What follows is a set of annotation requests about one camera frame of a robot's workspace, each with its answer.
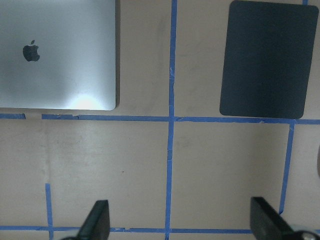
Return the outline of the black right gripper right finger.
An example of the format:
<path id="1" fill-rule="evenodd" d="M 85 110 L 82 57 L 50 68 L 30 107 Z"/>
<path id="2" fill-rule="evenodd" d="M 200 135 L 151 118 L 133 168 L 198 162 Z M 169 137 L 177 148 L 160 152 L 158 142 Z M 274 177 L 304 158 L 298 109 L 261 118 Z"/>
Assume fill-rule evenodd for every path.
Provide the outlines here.
<path id="1" fill-rule="evenodd" d="M 250 230 L 256 240 L 294 240 L 295 231 L 263 198 L 250 199 Z"/>

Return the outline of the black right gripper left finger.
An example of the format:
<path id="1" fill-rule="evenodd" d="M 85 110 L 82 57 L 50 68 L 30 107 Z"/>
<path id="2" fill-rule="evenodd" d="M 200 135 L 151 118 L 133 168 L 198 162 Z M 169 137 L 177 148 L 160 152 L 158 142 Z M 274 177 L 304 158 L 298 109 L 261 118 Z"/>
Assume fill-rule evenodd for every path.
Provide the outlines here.
<path id="1" fill-rule="evenodd" d="M 77 240 L 107 240 L 110 235 L 108 200 L 97 200 L 76 235 Z"/>

